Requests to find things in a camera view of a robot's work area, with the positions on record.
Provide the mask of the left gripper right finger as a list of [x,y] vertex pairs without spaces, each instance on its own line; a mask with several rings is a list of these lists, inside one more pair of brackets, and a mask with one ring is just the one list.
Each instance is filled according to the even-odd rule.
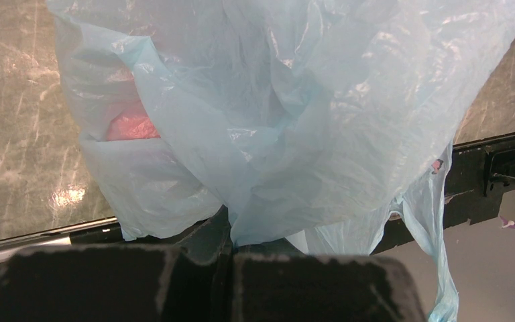
[[244,246],[231,271],[232,321],[426,321],[400,261]]

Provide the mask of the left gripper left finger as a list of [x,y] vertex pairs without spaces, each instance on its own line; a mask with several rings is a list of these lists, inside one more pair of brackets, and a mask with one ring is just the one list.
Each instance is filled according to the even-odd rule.
[[227,214],[169,239],[20,249],[0,268],[0,321],[210,321]]

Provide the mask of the light blue plastic bag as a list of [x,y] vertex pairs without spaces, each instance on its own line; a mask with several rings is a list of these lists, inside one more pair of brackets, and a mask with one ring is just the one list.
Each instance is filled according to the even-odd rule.
[[[370,254],[398,213],[459,297],[452,142],[515,37],[515,1],[49,1],[62,90],[123,237],[229,210],[236,246]],[[140,101],[159,138],[107,141]]]

